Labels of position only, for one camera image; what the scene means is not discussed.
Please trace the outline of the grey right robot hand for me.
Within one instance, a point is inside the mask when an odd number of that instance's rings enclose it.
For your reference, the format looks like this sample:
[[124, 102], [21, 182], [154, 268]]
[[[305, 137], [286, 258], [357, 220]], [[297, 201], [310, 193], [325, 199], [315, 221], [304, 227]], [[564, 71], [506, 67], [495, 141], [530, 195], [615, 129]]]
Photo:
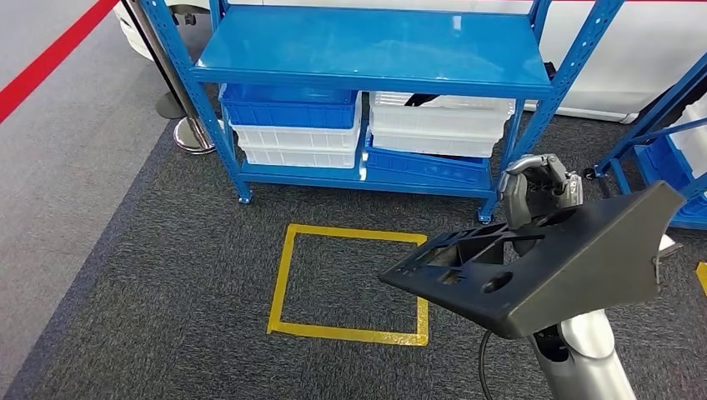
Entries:
[[569, 171], [553, 153], [524, 155], [501, 173], [499, 198], [512, 230], [535, 217], [584, 203], [582, 177]]

